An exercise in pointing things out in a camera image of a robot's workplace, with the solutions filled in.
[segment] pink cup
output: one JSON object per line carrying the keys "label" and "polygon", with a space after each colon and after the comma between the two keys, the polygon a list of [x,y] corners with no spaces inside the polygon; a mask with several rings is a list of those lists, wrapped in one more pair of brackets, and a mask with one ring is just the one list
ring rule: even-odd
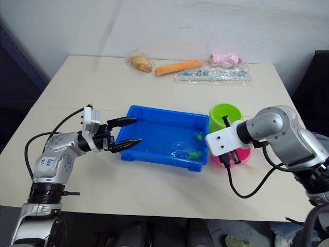
{"label": "pink cup", "polygon": [[[236,154],[239,157],[239,160],[241,161],[241,163],[235,164],[231,153],[228,153],[228,155],[230,156],[230,159],[231,159],[231,161],[230,161],[231,166],[243,165],[243,164],[247,163],[251,157],[251,148],[247,148],[247,149],[238,148],[235,151],[236,151]],[[225,168],[224,164],[220,162],[220,159],[218,158],[218,156],[211,156],[211,160],[219,167]]]}

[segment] pink toy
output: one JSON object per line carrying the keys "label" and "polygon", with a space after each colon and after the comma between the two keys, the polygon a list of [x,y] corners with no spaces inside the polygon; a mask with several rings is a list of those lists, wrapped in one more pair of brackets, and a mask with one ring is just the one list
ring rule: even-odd
{"label": "pink toy", "polygon": [[211,66],[222,66],[224,68],[232,68],[237,64],[245,65],[246,61],[236,54],[210,54]]}
{"label": "pink toy", "polygon": [[[237,153],[237,156],[239,157],[241,163],[235,164],[233,161],[232,155],[229,153],[228,155],[230,156],[230,159],[231,159],[231,161],[230,161],[231,166],[239,166],[239,165],[243,165],[243,164],[247,163],[251,157],[251,148],[248,148],[248,149],[238,148],[238,149],[236,149],[236,153]],[[220,163],[220,159],[218,158],[218,156],[211,156],[211,160],[219,167],[225,168],[224,164]]]}

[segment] person's leg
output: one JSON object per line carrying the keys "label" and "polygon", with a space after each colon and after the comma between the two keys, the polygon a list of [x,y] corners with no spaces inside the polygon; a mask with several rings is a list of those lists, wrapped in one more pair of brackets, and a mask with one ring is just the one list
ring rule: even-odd
{"label": "person's leg", "polygon": [[187,247],[214,247],[211,233],[203,219],[189,219],[187,222]]}
{"label": "person's leg", "polygon": [[143,247],[146,232],[147,222],[145,220],[135,221],[122,230],[114,247]]}
{"label": "person's leg", "polygon": [[186,247],[185,231],[173,219],[168,217],[158,217],[153,223],[154,247]]}
{"label": "person's leg", "polygon": [[303,229],[303,226],[292,222],[270,222],[269,225],[276,235],[275,247],[290,246],[297,232]]}

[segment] white wall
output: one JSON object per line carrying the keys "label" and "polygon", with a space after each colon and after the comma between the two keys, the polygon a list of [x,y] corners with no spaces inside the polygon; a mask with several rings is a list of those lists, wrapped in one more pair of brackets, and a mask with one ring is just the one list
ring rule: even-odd
{"label": "white wall", "polygon": [[273,63],[292,94],[314,51],[329,49],[328,0],[0,0],[2,24],[50,79],[74,55]]}

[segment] carrot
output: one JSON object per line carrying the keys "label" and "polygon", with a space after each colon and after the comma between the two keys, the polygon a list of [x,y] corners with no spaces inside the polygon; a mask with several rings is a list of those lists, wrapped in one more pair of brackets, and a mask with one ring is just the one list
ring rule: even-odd
{"label": "carrot", "polygon": [[165,66],[158,67],[155,70],[155,74],[159,76],[159,75],[163,75],[163,74],[177,72],[177,71],[187,69],[187,68],[201,67],[203,65],[203,63],[204,63],[203,60],[188,60],[188,61],[181,62],[181,63],[165,65]]}

